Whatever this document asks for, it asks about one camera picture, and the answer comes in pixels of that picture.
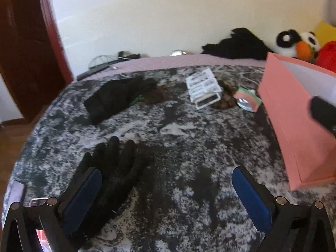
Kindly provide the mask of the black glove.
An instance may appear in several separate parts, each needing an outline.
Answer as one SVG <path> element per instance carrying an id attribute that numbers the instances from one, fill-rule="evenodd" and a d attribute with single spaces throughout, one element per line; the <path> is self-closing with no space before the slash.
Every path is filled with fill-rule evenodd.
<path id="1" fill-rule="evenodd" d="M 76 183 L 88 168 L 94 167 L 102 175 L 101 189 L 79 229 L 71 234 L 71 239 L 81 246 L 99 234 L 107 222 L 116 218 L 150 161 L 148 147 L 131 139 L 122 145 L 116 136 L 107 143 L 97 144 L 92 153 L 86 152 L 69 185 Z"/>
<path id="2" fill-rule="evenodd" d="M 129 79 L 111 80 L 84 101 L 93 125 L 130 107 L 133 100 L 156 88 L 154 79 L 136 76 Z"/>

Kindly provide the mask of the pink cardboard box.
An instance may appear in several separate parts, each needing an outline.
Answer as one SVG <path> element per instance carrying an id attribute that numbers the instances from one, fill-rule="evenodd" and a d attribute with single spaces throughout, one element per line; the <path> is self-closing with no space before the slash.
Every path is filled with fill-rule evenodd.
<path id="1" fill-rule="evenodd" d="M 335 73 L 302 60 L 269 53 L 258 87 L 276 134 L 291 190 L 335 181 L 335 138 L 312 119 L 320 96 L 335 104 Z"/>

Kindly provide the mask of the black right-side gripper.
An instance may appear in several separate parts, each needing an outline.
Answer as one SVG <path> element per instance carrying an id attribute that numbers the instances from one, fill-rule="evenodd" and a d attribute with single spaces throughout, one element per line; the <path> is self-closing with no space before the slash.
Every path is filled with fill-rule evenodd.
<path id="1" fill-rule="evenodd" d="M 310 100 L 309 110 L 311 117 L 323 126 L 328 132 L 336 136 L 336 107 L 319 96 Z"/>

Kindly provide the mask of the black and white blanket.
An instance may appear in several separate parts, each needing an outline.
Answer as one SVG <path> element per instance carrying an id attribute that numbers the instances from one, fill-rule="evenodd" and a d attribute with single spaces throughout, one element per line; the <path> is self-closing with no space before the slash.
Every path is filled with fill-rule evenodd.
<path id="1" fill-rule="evenodd" d="M 144 71 L 167 91 L 160 104 L 137 103 L 92 125 L 84 101 L 107 77 L 72 83 L 28 137 L 9 184 L 26 186 L 25 202 L 58 196 L 86 152 L 117 136 L 143 143 L 153 161 L 122 206 L 84 251 L 255 251 L 263 235 L 232 187 L 244 165 L 275 196 L 293 204 L 322 201 L 335 224 L 335 185 L 290 191 L 281 151 L 264 108 L 197 110 L 185 79 L 199 67 Z"/>

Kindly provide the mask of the brown hair clump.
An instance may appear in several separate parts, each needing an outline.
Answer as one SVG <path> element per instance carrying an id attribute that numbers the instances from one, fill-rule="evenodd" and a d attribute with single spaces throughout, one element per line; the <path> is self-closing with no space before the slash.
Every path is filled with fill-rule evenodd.
<path id="1" fill-rule="evenodd" d="M 212 108 L 218 110 L 227 110 L 236 106 L 234 94 L 236 89 L 228 82 L 218 80 L 220 87 L 223 88 L 221 100 L 211 105 Z"/>

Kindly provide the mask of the black phone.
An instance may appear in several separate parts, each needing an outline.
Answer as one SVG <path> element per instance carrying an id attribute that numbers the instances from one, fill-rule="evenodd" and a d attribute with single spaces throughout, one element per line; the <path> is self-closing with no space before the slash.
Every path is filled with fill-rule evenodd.
<path id="1" fill-rule="evenodd" d="M 94 74 L 97 74 L 105 69 L 109 68 L 109 64 L 100 64 L 98 66 L 95 66 L 95 67 L 91 67 L 89 68 L 89 70 L 87 70 L 86 72 L 82 73 L 82 74 L 79 74 L 77 77 L 76 77 L 76 80 L 77 81 L 81 81 L 81 80 L 84 80 L 85 78 L 88 78 Z"/>

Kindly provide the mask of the dark red wooden door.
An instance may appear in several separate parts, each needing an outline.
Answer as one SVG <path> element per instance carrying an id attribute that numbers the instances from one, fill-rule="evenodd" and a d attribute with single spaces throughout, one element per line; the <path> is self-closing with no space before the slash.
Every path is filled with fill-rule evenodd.
<path id="1" fill-rule="evenodd" d="M 1 122 L 31 122 L 72 80 L 51 0 L 1 0 Z"/>

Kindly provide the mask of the white barcode packaging card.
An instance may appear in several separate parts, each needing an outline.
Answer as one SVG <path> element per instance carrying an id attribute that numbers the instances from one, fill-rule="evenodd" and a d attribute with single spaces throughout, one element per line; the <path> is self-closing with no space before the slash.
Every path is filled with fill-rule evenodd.
<path id="1" fill-rule="evenodd" d="M 186 78 L 190 101 L 197 110 L 208 107 L 222 99 L 223 89 L 210 68 L 196 72 Z"/>

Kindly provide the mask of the red cushion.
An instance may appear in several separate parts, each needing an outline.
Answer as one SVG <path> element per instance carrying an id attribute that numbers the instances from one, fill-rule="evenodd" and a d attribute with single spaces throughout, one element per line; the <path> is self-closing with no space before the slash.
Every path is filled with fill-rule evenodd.
<path id="1" fill-rule="evenodd" d="M 315 64 L 329 69 L 335 64 L 335 41 L 326 43 L 319 51 Z"/>

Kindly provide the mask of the panda plush toy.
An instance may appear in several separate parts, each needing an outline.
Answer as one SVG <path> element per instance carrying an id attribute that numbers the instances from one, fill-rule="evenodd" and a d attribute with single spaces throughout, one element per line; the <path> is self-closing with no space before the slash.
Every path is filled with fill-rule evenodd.
<path id="1" fill-rule="evenodd" d="M 313 62 L 321 45 L 313 32 L 298 33 L 296 30 L 280 32 L 275 40 L 274 52 L 282 56 Z"/>

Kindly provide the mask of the black clothing pile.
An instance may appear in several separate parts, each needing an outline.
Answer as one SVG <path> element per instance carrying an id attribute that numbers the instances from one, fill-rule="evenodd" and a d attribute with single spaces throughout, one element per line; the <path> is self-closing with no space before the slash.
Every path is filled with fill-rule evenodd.
<path id="1" fill-rule="evenodd" d="M 220 58 L 254 60 L 266 60 L 268 53 L 273 52 L 247 28 L 233 29 L 230 38 L 218 44 L 206 44 L 202 50 L 202 54 Z"/>

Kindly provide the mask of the pink quilted bedsheet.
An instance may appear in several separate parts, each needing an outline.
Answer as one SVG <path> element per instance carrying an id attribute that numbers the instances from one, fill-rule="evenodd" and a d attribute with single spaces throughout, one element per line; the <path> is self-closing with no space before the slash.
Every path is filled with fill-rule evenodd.
<path id="1" fill-rule="evenodd" d="M 128 60 L 112 64 L 107 69 L 83 77 L 86 73 L 78 75 L 77 81 L 92 80 L 118 74 L 127 74 L 139 71 L 162 70 L 189 66 L 252 66 L 265 67 L 265 60 L 254 59 L 225 59 L 207 54 L 197 55 L 179 55 L 179 56 L 164 56 L 155 58 L 143 58 Z"/>

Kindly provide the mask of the yellow pillow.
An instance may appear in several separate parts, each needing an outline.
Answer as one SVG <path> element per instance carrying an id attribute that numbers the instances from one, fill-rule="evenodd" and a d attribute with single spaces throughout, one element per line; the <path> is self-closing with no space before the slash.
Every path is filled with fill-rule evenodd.
<path id="1" fill-rule="evenodd" d="M 336 28 L 327 22 L 320 21 L 313 32 L 322 47 L 328 42 L 336 41 Z"/>

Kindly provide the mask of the small white charger plug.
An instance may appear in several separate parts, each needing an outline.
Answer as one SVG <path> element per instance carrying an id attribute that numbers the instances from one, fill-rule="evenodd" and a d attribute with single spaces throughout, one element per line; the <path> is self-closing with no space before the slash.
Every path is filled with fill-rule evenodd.
<path id="1" fill-rule="evenodd" d="M 174 50 L 170 56 L 182 56 L 182 55 L 187 55 L 188 52 L 184 51 L 184 50 Z"/>

